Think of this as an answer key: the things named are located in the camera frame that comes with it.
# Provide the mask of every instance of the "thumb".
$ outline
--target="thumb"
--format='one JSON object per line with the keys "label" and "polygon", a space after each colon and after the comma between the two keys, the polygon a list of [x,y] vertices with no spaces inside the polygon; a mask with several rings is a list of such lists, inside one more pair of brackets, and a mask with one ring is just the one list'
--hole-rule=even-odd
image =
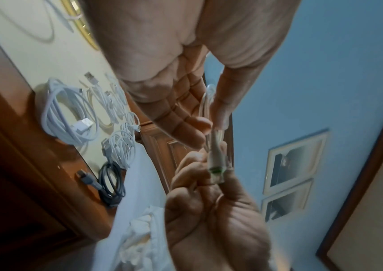
{"label": "thumb", "polygon": [[229,116],[254,84],[263,65],[232,69],[225,67],[217,84],[214,101],[209,108],[213,127],[226,130]]}
{"label": "thumb", "polygon": [[223,177],[224,183],[220,183],[218,184],[218,186],[220,187],[226,199],[244,203],[246,205],[251,206],[255,210],[258,210],[257,204],[248,195],[248,193],[243,188],[241,182],[236,177],[233,167],[229,167],[224,172]]}

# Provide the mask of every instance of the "white cloth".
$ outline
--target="white cloth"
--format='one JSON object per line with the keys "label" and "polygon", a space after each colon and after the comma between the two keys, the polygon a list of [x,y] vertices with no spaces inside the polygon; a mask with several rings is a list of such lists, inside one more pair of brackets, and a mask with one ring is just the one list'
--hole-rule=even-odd
{"label": "white cloth", "polygon": [[119,260],[118,271],[175,271],[167,247],[163,208],[150,206],[130,222]]}

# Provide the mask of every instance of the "black cable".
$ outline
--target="black cable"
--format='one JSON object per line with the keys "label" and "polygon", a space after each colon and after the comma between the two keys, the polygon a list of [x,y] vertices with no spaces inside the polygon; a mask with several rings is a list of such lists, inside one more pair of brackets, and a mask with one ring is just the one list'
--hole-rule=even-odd
{"label": "black cable", "polygon": [[[116,177],[116,185],[114,185],[114,182],[111,179],[109,170],[111,170]],[[99,190],[99,196],[108,207],[116,207],[126,195],[125,186],[121,178],[121,170],[122,169],[116,162],[106,162],[99,170],[98,183],[102,186],[102,189]],[[114,193],[111,192],[107,186],[105,179],[107,177],[111,186],[114,188]]]}

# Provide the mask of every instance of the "mirror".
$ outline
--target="mirror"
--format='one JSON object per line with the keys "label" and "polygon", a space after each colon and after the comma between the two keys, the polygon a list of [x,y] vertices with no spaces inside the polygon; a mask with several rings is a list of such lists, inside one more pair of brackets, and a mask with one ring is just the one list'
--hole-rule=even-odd
{"label": "mirror", "polygon": [[[67,10],[68,15],[70,16],[78,16],[81,14],[80,6],[76,0],[61,0],[65,9]],[[75,25],[77,26],[80,33],[84,36],[87,42],[95,49],[99,50],[98,45],[95,42],[95,39],[90,33],[89,26],[84,17],[81,17],[77,20],[74,20]]]}

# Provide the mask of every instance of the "wall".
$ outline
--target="wall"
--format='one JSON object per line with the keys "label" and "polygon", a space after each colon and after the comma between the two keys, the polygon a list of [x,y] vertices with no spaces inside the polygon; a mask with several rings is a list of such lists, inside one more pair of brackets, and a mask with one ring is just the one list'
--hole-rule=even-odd
{"label": "wall", "polygon": [[[210,56],[207,82],[221,69]],[[314,255],[382,126],[383,2],[303,0],[287,39],[233,113],[236,172],[258,204],[268,150],[331,131],[306,209],[270,227],[281,271],[325,269]]]}
{"label": "wall", "polygon": [[[51,2],[66,13],[60,0]],[[87,43],[73,22],[69,24],[74,32],[62,24],[45,0],[0,0],[0,46],[32,89],[43,87],[49,77],[87,89],[90,84],[84,74],[89,71],[102,88],[111,90],[104,73],[113,72],[105,57]],[[95,100],[93,104],[99,118],[110,123],[104,108]],[[70,110],[63,107],[62,111],[70,123],[76,122]],[[112,131],[101,129],[98,139],[77,148],[95,174],[106,162],[100,142]]]}

